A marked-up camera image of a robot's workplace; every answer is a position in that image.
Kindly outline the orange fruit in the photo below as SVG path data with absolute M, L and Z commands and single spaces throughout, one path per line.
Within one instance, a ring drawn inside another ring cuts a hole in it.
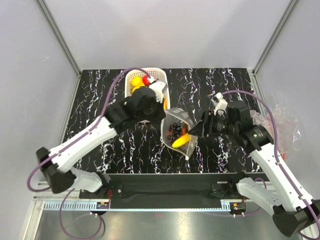
M 188 132 L 188 128 L 187 127 L 184 127 L 183 129 L 182 129 L 182 134 L 184 135 L 184 134 L 186 134 Z

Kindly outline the yellow banana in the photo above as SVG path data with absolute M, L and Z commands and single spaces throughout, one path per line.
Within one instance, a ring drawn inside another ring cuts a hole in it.
M 172 143 L 172 147 L 174 149 L 180 148 L 183 145 L 187 144 L 190 141 L 191 137 L 188 133 L 180 136 L 179 138 L 177 138 L 173 143 Z

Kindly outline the dark blue grape bunch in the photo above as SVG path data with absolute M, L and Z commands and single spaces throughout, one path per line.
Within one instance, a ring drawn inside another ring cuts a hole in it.
M 188 128 L 183 122 L 172 123 L 167 132 L 167 140 L 172 144 L 176 139 L 183 135 L 183 128 Z

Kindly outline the clear dotted zip bag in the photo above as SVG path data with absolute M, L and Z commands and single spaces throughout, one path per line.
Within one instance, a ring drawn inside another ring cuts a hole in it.
M 198 138 L 190 135 L 195 123 L 181 108 L 165 109 L 165 118 L 161 121 L 160 140 L 166 147 L 182 154 L 188 161 L 196 148 Z

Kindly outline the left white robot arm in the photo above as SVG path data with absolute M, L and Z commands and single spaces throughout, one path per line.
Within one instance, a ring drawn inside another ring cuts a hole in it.
M 131 96 L 114 102 L 91 125 L 52 149 L 41 147 L 36 157 L 49 188 L 54 194 L 71 187 L 91 192 L 97 198 L 108 193 L 108 179 L 95 172 L 74 168 L 91 150 L 137 123 L 159 124 L 165 118 L 164 92 L 159 87 L 140 87 Z

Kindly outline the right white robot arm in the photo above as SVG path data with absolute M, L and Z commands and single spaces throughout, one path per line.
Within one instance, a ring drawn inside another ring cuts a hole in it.
M 257 185 L 244 173 L 227 185 L 227 192 L 232 198 L 243 196 L 259 205 L 284 236 L 291 237 L 319 220 L 320 201 L 295 178 L 275 149 L 269 132 L 253 123 L 245 102 L 218 103 L 214 110 L 204 111 L 188 133 L 199 138 L 227 135 L 262 167 L 274 192 Z

